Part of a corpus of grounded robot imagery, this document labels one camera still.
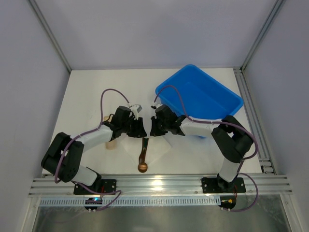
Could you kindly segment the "gold fork green handle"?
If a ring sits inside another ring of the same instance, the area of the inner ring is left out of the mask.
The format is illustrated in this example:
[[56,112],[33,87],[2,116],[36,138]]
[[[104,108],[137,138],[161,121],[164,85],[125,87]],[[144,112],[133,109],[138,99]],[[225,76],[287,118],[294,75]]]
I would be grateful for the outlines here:
[[144,137],[142,139],[142,148],[141,148],[141,153],[140,153],[140,156],[139,156],[139,164],[145,163],[145,157],[146,157],[148,143],[149,143],[149,138]]

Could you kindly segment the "copper spoon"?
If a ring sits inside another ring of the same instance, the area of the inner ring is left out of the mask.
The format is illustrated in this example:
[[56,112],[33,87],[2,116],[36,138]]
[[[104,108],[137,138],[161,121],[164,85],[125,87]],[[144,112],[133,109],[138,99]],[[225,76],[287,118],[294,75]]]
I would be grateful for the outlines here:
[[138,164],[138,171],[140,173],[145,173],[146,171],[148,170],[148,165],[147,163],[141,163],[141,164]]

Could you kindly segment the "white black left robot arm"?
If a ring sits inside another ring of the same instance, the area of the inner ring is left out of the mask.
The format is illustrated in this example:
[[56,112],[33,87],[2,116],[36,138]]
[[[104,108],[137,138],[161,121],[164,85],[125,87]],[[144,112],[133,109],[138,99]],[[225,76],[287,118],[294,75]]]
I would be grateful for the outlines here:
[[56,182],[93,185],[98,181],[99,174],[81,165],[83,153],[102,143],[111,142],[122,134],[132,138],[146,137],[143,119],[139,117],[141,110],[142,106],[138,104],[119,106],[111,121],[103,121],[95,129],[74,137],[58,133],[45,153],[41,167],[53,174]]

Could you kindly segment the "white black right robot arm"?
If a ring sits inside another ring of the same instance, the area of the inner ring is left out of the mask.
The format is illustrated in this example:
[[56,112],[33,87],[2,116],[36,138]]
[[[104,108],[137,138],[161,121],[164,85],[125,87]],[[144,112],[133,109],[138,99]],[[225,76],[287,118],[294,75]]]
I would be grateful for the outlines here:
[[239,171],[245,161],[246,153],[255,143],[253,136],[233,117],[227,115],[220,121],[209,122],[192,119],[187,115],[177,116],[164,104],[152,106],[155,115],[151,117],[150,135],[163,136],[170,132],[174,135],[194,135],[212,137],[224,156],[222,167],[216,177],[201,179],[203,193],[244,193],[243,179]]

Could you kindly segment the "beige utensil holder case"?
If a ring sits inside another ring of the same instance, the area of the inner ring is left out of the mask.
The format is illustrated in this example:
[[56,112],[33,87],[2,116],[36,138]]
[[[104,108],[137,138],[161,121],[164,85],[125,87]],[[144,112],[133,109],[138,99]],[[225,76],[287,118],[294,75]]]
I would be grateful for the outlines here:
[[[112,117],[113,117],[113,114],[110,114],[109,116],[104,116],[103,121],[111,122]],[[112,140],[110,142],[106,142],[105,147],[106,147],[107,150],[115,150],[116,147],[117,147],[117,141]]]

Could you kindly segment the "blue plastic bin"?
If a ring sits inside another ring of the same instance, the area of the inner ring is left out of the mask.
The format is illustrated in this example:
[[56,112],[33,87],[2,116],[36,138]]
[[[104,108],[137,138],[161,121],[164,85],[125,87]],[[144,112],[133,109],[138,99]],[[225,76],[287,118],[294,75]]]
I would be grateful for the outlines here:
[[162,104],[177,116],[217,120],[235,115],[243,99],[195,65],[178,70],[156,87]]

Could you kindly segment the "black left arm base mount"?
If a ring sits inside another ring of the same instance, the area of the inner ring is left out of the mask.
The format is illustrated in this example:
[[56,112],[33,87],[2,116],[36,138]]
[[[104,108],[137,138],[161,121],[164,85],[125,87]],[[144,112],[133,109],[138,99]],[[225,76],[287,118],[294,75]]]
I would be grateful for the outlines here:
[[116,179],[102,179],[101,176],[99,176],[95,182],[87,186],[86,184],[82,184],[79,182],[74,183],[74,195],[108,195],[108,194],[115,194],[116,192],[116,185],[117,180]]

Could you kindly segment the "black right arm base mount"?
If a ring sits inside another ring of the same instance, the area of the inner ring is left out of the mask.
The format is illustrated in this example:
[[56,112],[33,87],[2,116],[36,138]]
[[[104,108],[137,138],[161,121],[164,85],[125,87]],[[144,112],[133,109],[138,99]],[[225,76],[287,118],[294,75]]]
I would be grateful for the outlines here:
[[245,193],[246,187],[241,177],[235,177],[231,182],[223,180],[220,176],[203,177],[201,179],[203,193]]

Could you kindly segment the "aluminium front rail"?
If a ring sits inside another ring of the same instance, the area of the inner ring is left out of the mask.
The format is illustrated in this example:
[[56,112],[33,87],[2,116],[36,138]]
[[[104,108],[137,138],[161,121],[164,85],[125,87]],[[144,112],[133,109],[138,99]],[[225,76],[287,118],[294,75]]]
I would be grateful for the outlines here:
[[[250,174],[256,183],[259,194],[291,194],[292,186],[285,175]],[[170,174],[170,175],[103,175],[104,179],[115,179],[116,189],[126,196],[181,196],[203,195],[201,179],[198,174]],[[30,197],[72,196],[74,184],[71,182],[56,184],[47,175],[32,181],[28,195]]]

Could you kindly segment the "aluminium frame post left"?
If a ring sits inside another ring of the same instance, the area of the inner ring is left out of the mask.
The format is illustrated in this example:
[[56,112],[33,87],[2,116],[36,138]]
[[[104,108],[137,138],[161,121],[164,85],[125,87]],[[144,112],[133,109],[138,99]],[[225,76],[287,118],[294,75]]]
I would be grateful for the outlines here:
[[68,73],[71,73],[72,68],[63,52],[61,49],[61,46],[59,45],[54,33],[52,32],[51,27],[49,26],[43,12],[41,11],[38,3],[36,0],[27,0],[28,4],[30,5],[32,11],[34,12],[35,16],[37,17],[41,27],[43,28],[46,36],[48,37],[52,47],[54,48],[55,52],[57,53],[58,57],[60,58],[61,62],[65,66],[66,70]]

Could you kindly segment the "aluminium frame post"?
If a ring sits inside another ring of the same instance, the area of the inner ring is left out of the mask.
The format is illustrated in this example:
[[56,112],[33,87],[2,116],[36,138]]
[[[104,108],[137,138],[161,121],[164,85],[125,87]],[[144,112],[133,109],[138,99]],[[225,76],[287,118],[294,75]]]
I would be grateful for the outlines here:
[[249,63],[251,62],[252,58],[254,57],[257,49],[261,45],[262,41],[266,37],[267,33],[269,32],[270,28],[272,27],[276,17],[279,15],[281,9],[285,5],[286,0],[276,0],[274,2],[274,5],[271,7],[270,12],[268,13],[264,23],[262,24],[262,27],[260,28],[252,46],[250,47],[250,50],[248,54],[245,57],[245,60],[243,61],[240,70],[244,72],[246,68],[248,67]]
[[28,4],[30,5],[32,11],[34,12],[35,16],[37,17],[41,27],[43,28],[46,36],[48,37],[52,47],[54,48],[55,52],[57,53],[58,57],[60,58],[61,62],[65,66],[66,70],[68,73],[71,73],[72,68],[63,52],[61,49],[61,46],[59,45],[54,33],[52,32],[51,27],[49,26],[43,12],[41,11],[38,3],[36,0],[27,0]]

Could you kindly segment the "aluminium frame post right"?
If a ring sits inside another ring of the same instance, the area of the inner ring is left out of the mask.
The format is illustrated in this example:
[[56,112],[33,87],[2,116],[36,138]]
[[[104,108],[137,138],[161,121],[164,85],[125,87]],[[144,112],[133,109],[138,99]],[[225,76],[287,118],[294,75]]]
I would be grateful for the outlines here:
[[267,33],[269,32],[270,28],[272,27],[276,17],[279,15],[281,9],[285,5],[286,0],[276,0],[274,2],[274,5],[271,7],[270,12],[268,13],[264,23],[262,24],[262,27],[260,28],[252,46],[250,47],[250,50],[248,54],[245,57],[245,60],[243,61],[240,70],[244,72],[246,68],[248,67],[249,63],[251,62],[252,58],[254,57],[257,49],[261,45],[262,41],[266,37]]

